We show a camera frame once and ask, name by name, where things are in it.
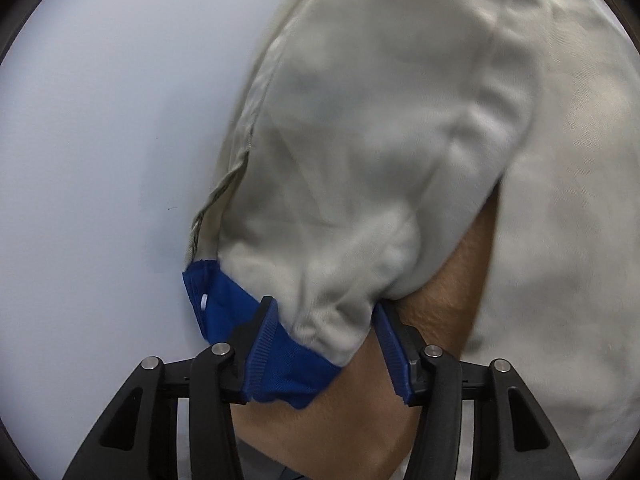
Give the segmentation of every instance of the gray fabric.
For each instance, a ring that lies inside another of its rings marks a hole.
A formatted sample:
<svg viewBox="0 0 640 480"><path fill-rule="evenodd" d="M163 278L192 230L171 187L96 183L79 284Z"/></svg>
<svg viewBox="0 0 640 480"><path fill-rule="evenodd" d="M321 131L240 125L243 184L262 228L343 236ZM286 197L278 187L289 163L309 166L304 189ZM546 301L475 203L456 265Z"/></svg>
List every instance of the gray fabric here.
<svg viewBox="0 0 640 480"><path fill-rule="evenodd" d="M244 480L307 480L242 440L238 440L238 456Z"/></svg>

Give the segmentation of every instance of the white garment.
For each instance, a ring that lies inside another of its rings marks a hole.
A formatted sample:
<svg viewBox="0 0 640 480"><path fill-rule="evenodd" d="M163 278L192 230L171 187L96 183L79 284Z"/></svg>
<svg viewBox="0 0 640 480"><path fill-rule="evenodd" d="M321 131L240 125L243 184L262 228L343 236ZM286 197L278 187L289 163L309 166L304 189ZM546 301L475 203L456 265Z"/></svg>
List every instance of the white garment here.
<svg viewBox="0 0 640 480"><path fill-rule="evenodd" d="M640 56L600 0L287 0L194 223L344 366L502 176L465 359L510 360L584 480L640 426Z"/></svg>

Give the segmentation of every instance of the white backdrop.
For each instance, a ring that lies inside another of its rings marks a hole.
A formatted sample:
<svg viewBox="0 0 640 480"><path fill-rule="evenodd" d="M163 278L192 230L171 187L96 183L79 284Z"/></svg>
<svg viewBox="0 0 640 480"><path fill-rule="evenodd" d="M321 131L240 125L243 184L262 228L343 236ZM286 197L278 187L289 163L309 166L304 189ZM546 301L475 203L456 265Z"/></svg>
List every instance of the white backdrop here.
<svg viewBox="0 0 640 480"><path fill-rule="evenodd" d="M205 343L191 218L280 0L45 0L0 65L0 416L59 480L140 359Z"/></svg>

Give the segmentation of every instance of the blue waistband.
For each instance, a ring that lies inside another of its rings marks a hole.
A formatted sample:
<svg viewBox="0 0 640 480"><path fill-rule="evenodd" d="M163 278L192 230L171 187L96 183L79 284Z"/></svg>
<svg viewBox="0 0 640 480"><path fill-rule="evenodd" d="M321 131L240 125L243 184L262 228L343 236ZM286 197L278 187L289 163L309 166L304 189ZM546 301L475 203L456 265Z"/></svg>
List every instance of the blue waistband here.
<svg viewBox="0 0 640 480"><path fill-rule="evenodd" d="M228 277L216 260L193 262L182 275L203 337L215 344L226 341L233 329L249 322L260 302ZM250 355L246 367L254 366ZM341 368L293 341L277 322L259 384L252 388L258 402L284 400L305 408L323 391Z"/></svg>

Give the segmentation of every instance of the metal screw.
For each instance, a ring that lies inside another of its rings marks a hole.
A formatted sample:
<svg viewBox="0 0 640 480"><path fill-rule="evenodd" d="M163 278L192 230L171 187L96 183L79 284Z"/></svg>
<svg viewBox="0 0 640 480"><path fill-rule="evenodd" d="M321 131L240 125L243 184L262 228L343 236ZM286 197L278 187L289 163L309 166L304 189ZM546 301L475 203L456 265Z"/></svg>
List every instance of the metal screw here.
<svg viewBox="0 0 640 480"><path fill-rule="evenodd" d="M227 355L231 351L229 343L216 343L211 347L211 351L215 355Z"/></svg>
<svg viewBox="0 0 640 480"><path fill-rule="evenodd" d="M442 355L442 348L437 345L428 345L424 348L424 354L427 357L440 357Z"/></svg>
<svg viewBox="0 0 640 480"><path fill-rule="evenodd" d="M496 359L494 362L494 368L499 372L505 373L511 370L511 363L504 359Z"/></svg>
<svg viewBox="0 0 640 480"><path fill-rule="evenodd" d="M151 355L142 359L140 366L142 366L145 370L153 370L154 368L157 368L159 364L160 359Z"/></svg>

